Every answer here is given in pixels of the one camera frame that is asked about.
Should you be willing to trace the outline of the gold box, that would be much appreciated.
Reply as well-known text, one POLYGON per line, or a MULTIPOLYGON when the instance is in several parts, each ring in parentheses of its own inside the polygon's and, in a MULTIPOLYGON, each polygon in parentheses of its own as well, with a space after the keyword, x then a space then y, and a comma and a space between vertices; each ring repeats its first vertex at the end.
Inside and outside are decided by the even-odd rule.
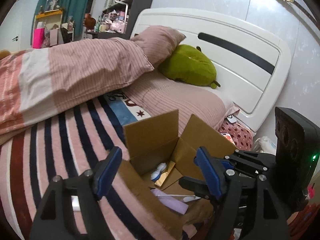
POLYGON ((168 178, 169 174, 171 173, 171 171, 174 169, 176 163, 173 161, 169 161, 167 164, 167 168, 165 169, 165 171, 161 174, 160 178, 157 181, 153 181, 154 185, 156 187, 161 187, 163 185, 163 183, 166 181, 166 179, 168 178))

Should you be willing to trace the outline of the white rounded power bank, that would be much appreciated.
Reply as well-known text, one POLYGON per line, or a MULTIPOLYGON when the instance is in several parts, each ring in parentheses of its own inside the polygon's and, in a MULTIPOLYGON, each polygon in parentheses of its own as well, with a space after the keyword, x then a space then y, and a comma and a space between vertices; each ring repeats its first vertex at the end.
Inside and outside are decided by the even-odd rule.
POLYGON ((150 179, 151 181, 157 181, 161 174, 165 171, 165 169, 167 168, 167 164, 166 163, 160 163, 156 170, 154 172, 152 172, 152 174, 150 175, 150 179))

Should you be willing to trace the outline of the cardboard box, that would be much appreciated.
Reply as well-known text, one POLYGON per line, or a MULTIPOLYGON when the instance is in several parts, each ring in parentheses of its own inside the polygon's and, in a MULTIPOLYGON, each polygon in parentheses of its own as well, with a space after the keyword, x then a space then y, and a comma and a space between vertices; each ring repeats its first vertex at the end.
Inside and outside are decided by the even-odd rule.
POLYGON ((189 204, 184 215, 171 211, 152 192, 151 173, 160 163, 175 164, 160 190, 182 194, 182 176, 203 179, 194 164, 196 150, 204 146, 218 158, 232 154, 236 146, 196 115, 178 132, 178 111, 124 126, 128 157, 124 158, 114 188, 130 214, 126 226, 136 239, 204 239, 212 222, 213 207, 205 199, 189 204))

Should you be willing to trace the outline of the striped plush blanket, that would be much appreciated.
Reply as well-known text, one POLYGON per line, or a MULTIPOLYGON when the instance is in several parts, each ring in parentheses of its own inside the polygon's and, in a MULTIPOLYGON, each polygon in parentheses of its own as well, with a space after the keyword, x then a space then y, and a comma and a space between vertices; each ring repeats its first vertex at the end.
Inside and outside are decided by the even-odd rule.
MULTIPOLYGON (((1 217, 12 237, 28 239, 41 198, 54 176, 75 177, 94 168, 113 146, 125 147, 123 126, 149 118, 145 109, 122 92, 82 103, 35 124, 1 146, 1 217)), ((124 176, 116 176, 100 201, 116 239, 190 239, 193 225, 158 219, 129 192, 124 176)))

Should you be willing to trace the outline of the white headboard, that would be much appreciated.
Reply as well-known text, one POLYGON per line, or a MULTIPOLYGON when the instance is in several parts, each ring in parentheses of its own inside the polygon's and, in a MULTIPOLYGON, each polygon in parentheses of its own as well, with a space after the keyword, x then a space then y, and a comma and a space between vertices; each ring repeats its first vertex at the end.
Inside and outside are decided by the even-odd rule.
POLYGON ((281 38, 249 22, 212 11, 145 9, 132 36, 162 25, 183 33, 183 44, 200 47, 217 70, 218 90, 238 107, 236 118, 257 132, 282 91, 291 51, 281 38))

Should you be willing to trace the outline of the green plush toy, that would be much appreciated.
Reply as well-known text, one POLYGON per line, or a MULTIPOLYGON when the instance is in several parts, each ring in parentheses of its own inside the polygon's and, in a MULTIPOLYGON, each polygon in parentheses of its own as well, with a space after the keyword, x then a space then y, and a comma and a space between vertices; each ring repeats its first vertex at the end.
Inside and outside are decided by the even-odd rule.
POLYGON ((214 64, 199 47, 187 44, 177 46, 172 55, 159 65, 158 70, 174 81, 212 89, 221 86, 216 80, 214 64))

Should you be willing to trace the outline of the patchwork pink grey duvet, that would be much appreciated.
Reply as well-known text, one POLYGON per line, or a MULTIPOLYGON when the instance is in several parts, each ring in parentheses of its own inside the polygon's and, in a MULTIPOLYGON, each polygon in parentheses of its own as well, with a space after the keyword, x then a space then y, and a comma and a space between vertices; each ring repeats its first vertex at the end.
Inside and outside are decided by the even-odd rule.
POLYGON ((1 142, 152 70, 142 48, 121 38, 11 54, 1 60, 1 142))

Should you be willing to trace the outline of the pink striped pillow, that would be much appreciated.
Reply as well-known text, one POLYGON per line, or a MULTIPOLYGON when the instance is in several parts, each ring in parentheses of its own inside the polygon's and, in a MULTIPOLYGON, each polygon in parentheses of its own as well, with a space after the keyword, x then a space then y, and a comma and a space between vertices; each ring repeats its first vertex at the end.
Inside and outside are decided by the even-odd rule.
POLYGON ((153 25, 141 33, 130 38, 148 58, 148 61, 157 68, 163 61, 170 57, 176 47, 186 36, 176 29, 153 25))

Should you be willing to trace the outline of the pink thermos bottle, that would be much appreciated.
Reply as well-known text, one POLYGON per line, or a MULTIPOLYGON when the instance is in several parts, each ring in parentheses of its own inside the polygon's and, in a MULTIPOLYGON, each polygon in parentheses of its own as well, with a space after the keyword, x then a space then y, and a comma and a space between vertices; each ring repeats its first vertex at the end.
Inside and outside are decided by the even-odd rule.
POLYGON ((40 49, 44 41, 45 28, 34 29, 32 48, 40 49))

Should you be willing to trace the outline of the white door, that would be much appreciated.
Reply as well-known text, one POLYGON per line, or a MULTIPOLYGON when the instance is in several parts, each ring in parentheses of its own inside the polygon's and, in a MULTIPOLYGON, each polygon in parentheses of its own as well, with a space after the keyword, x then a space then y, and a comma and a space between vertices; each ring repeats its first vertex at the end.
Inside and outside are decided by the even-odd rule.
POLYGON ((25 0, 18 0, 6 15, 0 27, 1 50, 8 50, 11 53, 20 50, 24 10, 25 0))

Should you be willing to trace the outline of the bookshelf with items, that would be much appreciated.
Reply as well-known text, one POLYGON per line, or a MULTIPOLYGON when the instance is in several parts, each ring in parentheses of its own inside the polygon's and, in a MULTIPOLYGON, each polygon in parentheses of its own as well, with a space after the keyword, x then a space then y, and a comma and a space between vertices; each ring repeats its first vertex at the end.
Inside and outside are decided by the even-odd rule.
POLYGON ((96 25, 84 31, 84 38, 121 37, 129 39, 138 15, 151 7, 152 0, 105 0, 99 15, 94 16, 96 25))

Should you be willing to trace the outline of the yellow white cabinet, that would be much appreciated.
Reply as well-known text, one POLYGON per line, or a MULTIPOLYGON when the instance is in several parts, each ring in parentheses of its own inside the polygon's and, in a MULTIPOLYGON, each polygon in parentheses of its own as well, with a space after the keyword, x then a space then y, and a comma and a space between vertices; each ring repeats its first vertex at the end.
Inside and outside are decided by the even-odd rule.
POLYGON ((32 39, 34 38, 34 30, 38 28, 38 23, 40 23, 40 28, 44 28, 44 34, 46 34, 54 25, 59 27, 62 23, 62 18, 62 10, 47 11, 34 16, 32 39))

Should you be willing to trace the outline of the guitar on wall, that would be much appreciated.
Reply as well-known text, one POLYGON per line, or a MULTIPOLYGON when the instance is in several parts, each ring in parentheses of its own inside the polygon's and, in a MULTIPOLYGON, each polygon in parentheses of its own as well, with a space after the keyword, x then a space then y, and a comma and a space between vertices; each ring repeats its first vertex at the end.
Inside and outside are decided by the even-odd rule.
POLYGON ((315 19, 303 6, 301 6, 297 1, 295 0, 284 0, 285 2, 289 2, 294 4, 300 11, 302 11, 307 18, 317 27, 317 29, 320 29, 319 20, 315 19))

